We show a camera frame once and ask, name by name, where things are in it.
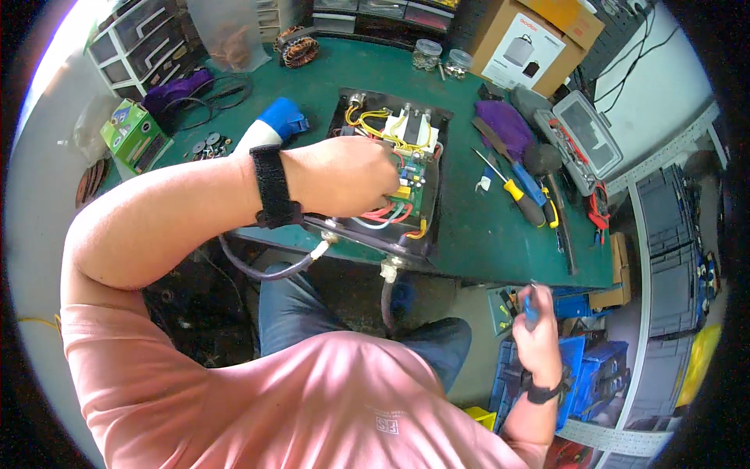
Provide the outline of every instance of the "green circuit board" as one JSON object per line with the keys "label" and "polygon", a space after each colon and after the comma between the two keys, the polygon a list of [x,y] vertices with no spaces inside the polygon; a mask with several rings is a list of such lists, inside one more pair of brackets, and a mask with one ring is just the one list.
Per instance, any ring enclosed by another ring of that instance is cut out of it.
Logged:
{"label": "green circuit board", "polygon": [[[415,160],[410,156],[404,156],[403,163],[403,167],[398,170],[398,176],[401,182],[399,192],[401,192],[401,194],[395,192],[393,194],[390,194],[388,198],[392,202],[411,203],[411,216],[419,216],[419,213],[422,210],[422,193],[425,189],[424,181],[426,181],[425,172],[427,170],[426,161],[424,161],[423,158]],[[404,194],[404,187],[409,188],[408,196],[405,196]]]}

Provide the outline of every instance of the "plastic bag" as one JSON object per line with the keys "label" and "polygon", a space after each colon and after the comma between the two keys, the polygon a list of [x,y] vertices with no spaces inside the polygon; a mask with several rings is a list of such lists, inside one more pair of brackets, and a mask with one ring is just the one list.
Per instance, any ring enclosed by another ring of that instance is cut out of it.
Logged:
{"label": "plastic bag", "polygon": [[679,392],[679,398],[677,398],[677,407],[690,404],[693,402],[695,395],[698,394],[721,335],[721,324],[705,327],[695,335],[693,348],[690,350],[688,371],[685,373],[685,381],[682,383],[682,390]]}
{"label": "plastic bag", "polygon": [[94,96],[83,108],[73,127],[73,135],[70,141],[66,142],[67,147],[81,152],[89,167],[102,159],[104,152],[107,151],[107,143],[99,130],[105,122],[110,120],[112,113],[121,102],[122,98],[115,98],[112,95]]}
{"label": "plastic bag", "polygon": [[187,11],[220,70],[249,73],[271,60],[260,42],[255,0],[187,0]]}

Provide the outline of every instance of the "washer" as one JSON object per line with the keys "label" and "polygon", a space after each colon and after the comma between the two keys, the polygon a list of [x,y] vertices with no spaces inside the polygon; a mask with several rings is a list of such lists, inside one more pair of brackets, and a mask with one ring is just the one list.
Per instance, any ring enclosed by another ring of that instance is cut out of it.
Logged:
{"label": "washer", "polygon": [[214,145],[219,140],[221,140],[221,135],[214,132],[213,134],[209,135],[207,139],[205,139],[206,145]]}
{"label": "washer", "polygon": [[193,145],[193,153],[200,153],[206,148],[206,142],[198,142]]}

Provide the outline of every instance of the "watch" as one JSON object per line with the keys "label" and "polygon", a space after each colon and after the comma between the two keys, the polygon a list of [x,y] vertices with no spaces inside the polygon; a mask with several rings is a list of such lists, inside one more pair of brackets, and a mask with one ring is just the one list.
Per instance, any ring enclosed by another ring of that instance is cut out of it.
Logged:
{"label": "watch", "polygon": [[529,380],[526,385],[526,391],[528,392],[529,402],[532,404],[544,404],[552,398],[556,398],[560,391],[563,389],[564,380],[560,380],[559,384],[554,389],[547,387],[534,386],[533,381]]}
{"label": "watch", "polygon": [[278,228],[288,224],[302,224],[302,205],[290,200],[287,175],[281,163],[279,145],[264,145],[250,149],[255,161],[255,177],[258,181],[260,202],[263,210],[256,213],[257,226]]}

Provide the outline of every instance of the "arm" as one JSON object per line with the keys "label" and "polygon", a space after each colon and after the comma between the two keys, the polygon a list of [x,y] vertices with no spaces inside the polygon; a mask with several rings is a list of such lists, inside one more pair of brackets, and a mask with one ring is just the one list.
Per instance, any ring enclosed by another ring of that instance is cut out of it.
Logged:
{"label": "arm", "polygon": [[[528,286],[519,292],[520,302],[531,289]],[[523,367],[531,371],[534,385],[554,389],[562,379],[563,363],[558,346],[557,321],[552,311],[552,293],[543,286],[537,286],[536,290],[532,302],[539,311],[539,322],[529,332],[526,330],[526,316],[519,315],[513,323],[513,338],[518,345],[518,358]],[[529,402],[527,393],[524,393],[502,427],[502,438],[529,467],[542,467],[552,444],[556,418],[556,398],[537,405]]]}
{"label": "arm", "polygon": [[[398,188],[387,154],[364,137],[281,152],[289,196],[306,212],[360,215]],[[180,164],[124,182],[70,226],[61,303],[115,306],[147,316],[137,289],[207,239],[255,222],[261,208],[249,155]]]}

